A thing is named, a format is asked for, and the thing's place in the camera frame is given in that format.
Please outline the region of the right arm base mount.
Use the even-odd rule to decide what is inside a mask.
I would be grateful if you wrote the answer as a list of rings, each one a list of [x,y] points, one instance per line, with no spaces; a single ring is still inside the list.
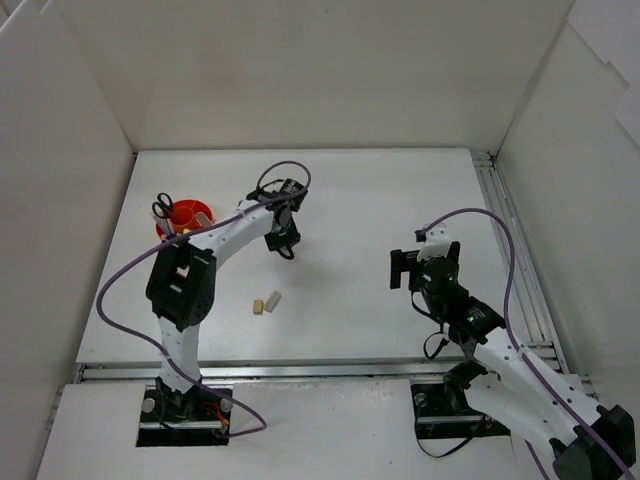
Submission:
[[[487,374],[487,370],[467,360],[444,374],[438,383],[413,383],[411,395],[414,412],[414,433],[420,450],[429,458],[450,457],[480,438],[509,436],[510,431],[493,417],[474,410],[465,397],[472,380]],[[459,442],[441,453],[430,452],[428,441]]]

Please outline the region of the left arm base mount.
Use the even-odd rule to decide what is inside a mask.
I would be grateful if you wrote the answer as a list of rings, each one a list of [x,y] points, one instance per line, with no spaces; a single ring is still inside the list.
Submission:
[[[141,403],[136,446],[211,447],[229,444],[233,404],[196,390],[184,408],[147,388]]]

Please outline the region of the long beige eraser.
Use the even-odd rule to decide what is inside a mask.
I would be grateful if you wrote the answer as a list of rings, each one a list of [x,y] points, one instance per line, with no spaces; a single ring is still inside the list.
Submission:
[[[282,295],[279,291],[273,291],[271,295],[268,297],[266,302],[264,303],[264,310],[268,313],[271,313],[274,308],[277,306],[278,302],[281,300]]]

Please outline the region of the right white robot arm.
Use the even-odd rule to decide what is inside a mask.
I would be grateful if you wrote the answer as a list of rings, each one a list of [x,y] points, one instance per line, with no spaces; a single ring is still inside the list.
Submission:
[[[458,243],[443,256],[410,251],[409,289],[429,319],[465,359],[444,377],[442,398],[504,425],[549,461],[559,479],[630,479],[637,460],[635,425],[620,406],[607,408],[541,360],[505,316],[458,282]]]

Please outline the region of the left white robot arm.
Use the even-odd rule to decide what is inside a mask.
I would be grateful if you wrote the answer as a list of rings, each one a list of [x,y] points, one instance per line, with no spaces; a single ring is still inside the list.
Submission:
[[[257,186],[239,202],[235,216],[173,243],[158,252],[146,286],[146,297],[158,317],[165,349],[156,389],[164,408],[175,418],[191,418],[199,409],[195,384],[201,380],[198,363],[200,324],[215,300],[218,269],[255,239],[286,260],[301,234],[293,219],[308,188],[293,179],[277,179]]]

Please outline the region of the black handled scissors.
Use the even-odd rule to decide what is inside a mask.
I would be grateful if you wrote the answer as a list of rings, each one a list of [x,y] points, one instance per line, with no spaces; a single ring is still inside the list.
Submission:
[[[169,220],[174,211],[174,202],[166,192],[159,192],[151,204],[151,211],[157,218]]]

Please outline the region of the blue slim highlighter pen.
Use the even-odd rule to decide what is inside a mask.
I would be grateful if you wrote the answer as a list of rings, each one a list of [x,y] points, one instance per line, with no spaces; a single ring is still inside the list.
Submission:
[[[163,232],[166,235],[173,235],[174,231],[173,228],[171,226],[171,222],[169,220],[165,220],[165,219],[160,219],[159,220],[159,225],[162,228]]]

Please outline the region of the small tan eraser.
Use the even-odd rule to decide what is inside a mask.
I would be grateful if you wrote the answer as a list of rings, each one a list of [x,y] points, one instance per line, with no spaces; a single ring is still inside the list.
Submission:
[[[254,315],[262,315],[264,312],[264,301],[261,299],[255,299],[253,301],[252,313]]]

